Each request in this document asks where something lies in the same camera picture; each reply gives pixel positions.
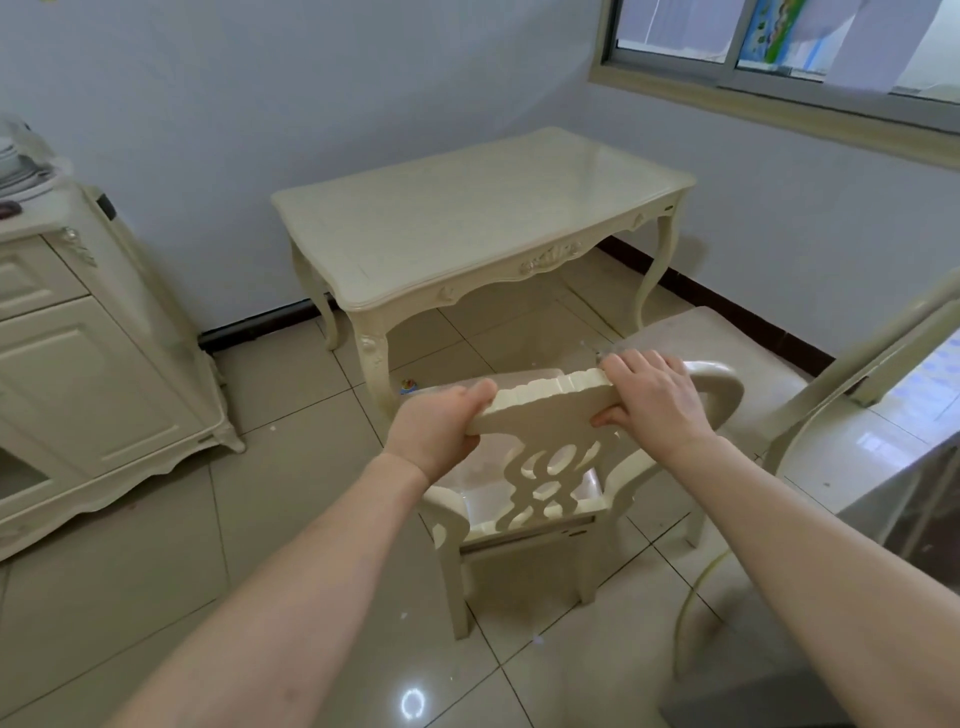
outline baseboard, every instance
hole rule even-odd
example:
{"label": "baseboard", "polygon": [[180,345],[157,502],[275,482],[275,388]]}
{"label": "baseboard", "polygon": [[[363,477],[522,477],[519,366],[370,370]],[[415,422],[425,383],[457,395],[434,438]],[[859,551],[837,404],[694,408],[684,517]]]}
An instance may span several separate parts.
{"label": "baseboard", "polygon": [[[640,273],[645,274],[653,262],[653,258],[648,254],[612,235],[597,247],[628,268],[633,268]],[[761,319],[743,306],[724,298],[672,268],[663,274],[660,285],[688,303],[712,308],[761,347],[786,359],[812,376],[817,376],[833,363],[833,357],[828,353]]]}
{"label": "baseboard", "polygon": [[[330,307],[336,308],[337,303],[329,294],[327,298],[330,300]],[[252,341],[282,328],[302,324],[318,316],[320,316],[320,310],[317,306],[310,299],[304,299],[282,305],[272,311],[258,313],[243,321],[204,331],[197,338],[197,344],[207,353],[221,352],[237,344],[243,344],[245,341]]]}

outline tile floor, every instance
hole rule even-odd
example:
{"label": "tile floor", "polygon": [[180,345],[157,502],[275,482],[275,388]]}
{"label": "tile floor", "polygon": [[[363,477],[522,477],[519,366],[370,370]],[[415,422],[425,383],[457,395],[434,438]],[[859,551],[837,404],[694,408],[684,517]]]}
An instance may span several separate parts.
{"label": "tile floor", "polygon": [[[631,332],[639,281],[595,251],[411,319],[390,335],[391,361],[420,386],[588,367]],[[650,310],[656,318],[687,307],[658,290]],[[346,317],[343,324],[349,331]],[[790,484],[836,511],[959,426],[960,339],[944,351],[935,354],[939,370],[924,363],[920,379],[874,411],[832,411],[830,435],[804,442],[788,461]],[[195,456],[0,564],[0,728],[101,725],[378,452],[387,423],[372,407],[352,341],[328,352],[320,321],[219,361],[245,454]],[[853,438],[849,418],[869,426]],[[602,555],[607,580],[585,608],[575,607],[559,550],[479,562],[467,574],[473,625],[461,642],[450,634],[429,537],[412,516],[318,725],[662,726],[657,702],[671,679],[674,619],[689,584],[726,547],[716,531],[696,551],[686,545],[690,505],[663,473],[641,489]],[[728,559],[701,588],[684,650],[727,629],[723,616],[748,588]]]}

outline person's left hand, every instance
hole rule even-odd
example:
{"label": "person's left hand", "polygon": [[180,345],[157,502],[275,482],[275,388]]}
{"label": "person's left hand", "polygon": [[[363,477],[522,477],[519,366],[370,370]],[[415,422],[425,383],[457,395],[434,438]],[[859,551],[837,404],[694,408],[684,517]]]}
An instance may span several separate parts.
{"label": "person's left hand", "polygon": [[417,466],[433,484],[477,447],[480,436],[467,436],[467,425],[495,396],[496,382],[481,379],[411,397],[396,413],[383,451]]}

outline hand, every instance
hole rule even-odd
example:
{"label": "hand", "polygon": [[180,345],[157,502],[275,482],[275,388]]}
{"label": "hand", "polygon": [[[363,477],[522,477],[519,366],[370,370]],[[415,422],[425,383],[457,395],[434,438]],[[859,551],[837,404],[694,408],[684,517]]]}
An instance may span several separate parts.
{"label": "hand", "polygon": [[630,349],[600,367],[622,404],[594,415],[594,427],[619,425],[662,465],[687,444],[717,437],[682,360]]}
{"label": "hand", "polygon": [[492,379],[481,379],[469,389],[456,386],[415,395],[396,413],[383,451],[417,466],[435,483],[477,447],[480,436],[467,436],[467,425],[495,396]]}

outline curved table leg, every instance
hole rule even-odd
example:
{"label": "curved table leg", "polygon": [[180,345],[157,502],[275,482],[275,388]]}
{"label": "curved table leg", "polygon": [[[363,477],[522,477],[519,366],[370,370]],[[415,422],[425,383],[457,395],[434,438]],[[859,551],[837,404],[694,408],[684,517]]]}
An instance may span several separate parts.
{"label": "curved table leg", "polygon": [[650,270],[647,271],[647,274],[643,277],[643,281],[640,282],[640,289],[636,292],[636,298],[634,299],[634,320],[636,321],[637,329],[643,328],[643,316],[641,313],[643,304],[646,303],[647,298],[653,293],[654,288],[657,287],[657,283],[663,278],[663,274],[666,273],[666,269],[670,265],[673,252],[677,248],[677,240],[680,237],[680,227],[677,224],[677,211],[678,210],[675,209],[674,214],[669,217],[657,218],[657,255],[650,264]]}
{"label": "curved table leg", "polygon": [[400,396],[390,381],[387,332],[362,317],[350,316],[350,319],[367,389],[380,411],[392,420],[400,407]]}
{"label": "curved table leg", "polygon": [[290,255],[294,260],[294,271],[297,273],[300,285],[324,317],[326,347],[333,351],[340,346],[340,331],[337,330],[337,320],[334,318],[333,310],[326,300],[326,287],[319,283],[320,275],[313,269],[310,262],[303,257],[303,253],[300,252],[300,248],[293,240],[290,241]]}

